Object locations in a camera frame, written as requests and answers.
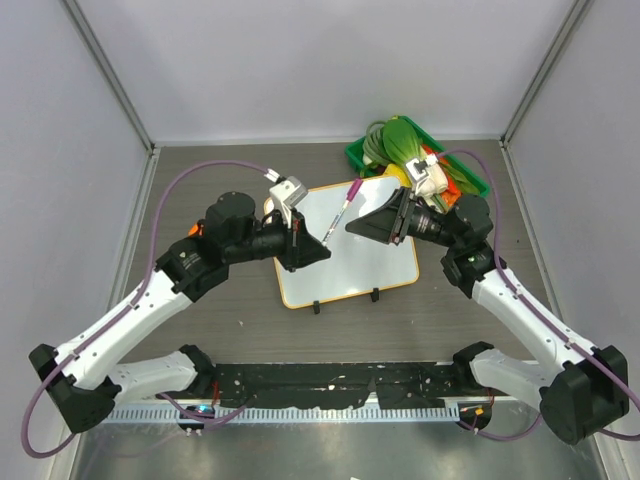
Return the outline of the white marker pen body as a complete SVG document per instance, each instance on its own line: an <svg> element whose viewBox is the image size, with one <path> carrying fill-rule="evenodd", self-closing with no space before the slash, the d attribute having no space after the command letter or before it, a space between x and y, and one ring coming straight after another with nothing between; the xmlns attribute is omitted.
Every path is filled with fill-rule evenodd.
<svg viewBox="0 0 640 480"><path fill-rule="evenodd" d="M331 238L331 236L333 235L333 233L335 232L335 230L337 229L343 215L346 213L346 210L348 209L349 205L350 205L351 201L349 199L346 199L341 208L339 209L339 211L336 213L336 215L334 216L329 228L327 229L323 239L322 239L322 245L323 246L327 246L329 243L329 240Z"/></svg>

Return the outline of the magenta marker cap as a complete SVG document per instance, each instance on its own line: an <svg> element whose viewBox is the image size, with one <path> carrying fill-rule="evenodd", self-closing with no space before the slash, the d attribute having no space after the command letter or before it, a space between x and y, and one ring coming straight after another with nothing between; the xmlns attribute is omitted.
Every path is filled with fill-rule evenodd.
<svg viewBox="0 0 640 480"><path fill-rule="evenodd" d="M351 184L351 186L350 186L350 188L349 188L349 190L347 192L347 196L346 196L346 200L348 202L352 202L353 201L353 199L357 195L362 183L363 183L363 180L361 178L356 178L352 182L352 184Z"/></svg>

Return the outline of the orange framed whiteboard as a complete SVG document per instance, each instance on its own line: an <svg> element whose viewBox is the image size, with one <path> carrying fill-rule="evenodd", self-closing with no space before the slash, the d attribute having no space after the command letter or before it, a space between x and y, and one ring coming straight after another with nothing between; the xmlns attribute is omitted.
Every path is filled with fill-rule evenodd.
<svg viewBox="0 0 640 480"><path fill-rule="evenodd" d="M331 235L331 257L294 273L275 262L281 299L289 309L313 307L415 283L420 275L414 242L385 245L345 230L347 223L386 202L400 187L394 176L366 179Z"/></svg>

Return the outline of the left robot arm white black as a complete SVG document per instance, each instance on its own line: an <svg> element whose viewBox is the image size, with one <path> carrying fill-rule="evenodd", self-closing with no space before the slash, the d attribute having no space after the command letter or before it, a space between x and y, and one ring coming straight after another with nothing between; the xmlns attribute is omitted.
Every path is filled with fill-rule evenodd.
<svg viewBox="0 0 640 480"><path fill-rule="evenodd" d="M194 345L152 360L121 360L162 323L225 282L232 265L275 258L295 271L330 258L301 212L277 208L260 221L255 209L247 194L223 194L120 304L67 343L41 344L30 353L72 433L94 428L125 402L168 392L200 399L212 390L215 367Z"/></svg>

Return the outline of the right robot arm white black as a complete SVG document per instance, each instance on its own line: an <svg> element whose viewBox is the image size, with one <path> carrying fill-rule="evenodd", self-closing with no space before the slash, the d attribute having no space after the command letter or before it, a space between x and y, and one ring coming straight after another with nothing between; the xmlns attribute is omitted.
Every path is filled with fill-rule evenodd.
<svg viewBox="0 0 640 480"><path fill-rule="evenodd" d="M445 214L420 204L407 187L378 209L350 221L348 232L384 244L411 237L446 248L449 283L500 320L533 355L528 364L486 342L459 351L451 371L465 395L487 387L535 409L564 443L575 445L629 412L628 363L617 348L599 348L564 325L531 295L487 241L497 229L486 200L462 195Z"/></svg>

